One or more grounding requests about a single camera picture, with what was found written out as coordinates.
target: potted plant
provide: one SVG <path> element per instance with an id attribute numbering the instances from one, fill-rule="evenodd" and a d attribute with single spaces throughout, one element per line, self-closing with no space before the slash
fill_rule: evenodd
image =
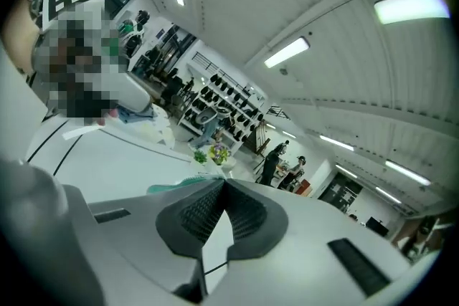
<path id="1" fill-rule="evenodd" d="M 227 159 L 230 153 L 221 143 L 215 143 L 209 151 L 209 157 L 218 165 L 221 166 Z"/>
<path id="2" fill-rule="evenodd" d="M 196 150 L 194 151 L 194 160 L 203 165 L 207 162 L 207 155 L 202 150 Z"/>

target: black slot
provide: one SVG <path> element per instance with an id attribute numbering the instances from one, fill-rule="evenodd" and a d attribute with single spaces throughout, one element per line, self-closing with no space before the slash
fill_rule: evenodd
<path id="1" fill-rule="evenodd" d="M 114 211 L 106 211 L 103 213 L 94 214 L 95 220 L 101 224 L 105 222 L 115 221 L 116 219 L 129 216 L 131 213 L 124 208 L 115 209 Z"/>
<path id="2" fill-rule="evenodd" d="M 348 239 L 329 242 L 328 246 L 366 296 L 373 295 L 390 283 L 389 279 Z"/>

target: white ceiling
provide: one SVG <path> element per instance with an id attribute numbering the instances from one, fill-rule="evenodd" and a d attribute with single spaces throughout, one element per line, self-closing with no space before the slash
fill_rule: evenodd
<path id="1" fill-rule="evenodd" d="M 329 149 L 366 185 L 402 201 L 405 213 L 446 208 L 459 197 L 459 70 L 450 22 L 382 25 L 376 1 L 153 0 L 166 18 L 246 71 L 305 133 L 354 145 L 355 153 Z M 299 36 L 307 52 L 265 67 Z M 424 190 L 387 170 L 385 159 L 434 184 Z"/>

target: teal object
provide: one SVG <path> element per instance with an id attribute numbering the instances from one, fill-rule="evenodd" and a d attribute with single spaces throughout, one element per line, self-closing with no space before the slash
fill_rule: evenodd
<path id="1" fill-rule="evenodd" d="M 147 194 L 160 193 L 162 191 L 169 191 L 169 190 L 174 190 L 176 188 L 183 188 L 184 186 L 193 185 L 194 183 L 200 183 L 201 181 L 204 181 L 204 180 L 217 179 L 217 178 L 225 179 L 225 177 L 222 175 L 193 176 L 190 178 L 185 178 L 177 185 L 152 185 L 146 189 L 146 193 Z"/>

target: floor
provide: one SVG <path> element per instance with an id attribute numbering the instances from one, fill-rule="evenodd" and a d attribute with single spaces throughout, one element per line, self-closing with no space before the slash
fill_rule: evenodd
<path id="1" fill-rule="evenodd" d="M 173 118 L 171 121 L 171 129 L 176 139 L 174 150 L 178 153 L 183 153 L 192 156 L 193 153 L 188 147 L 188 140 L 195 138 L 195 134 L 190 132 L 182 125 L 177 125 L 177 121 Z M 250 152 L 245 147 L 241 147 L 235 155 L 237 161 L 236 166 L 227 173 L 228 178 L 237 178 L 239 180 L 255 182 L 253 168 L 261 161 L 254 153 Z"/>

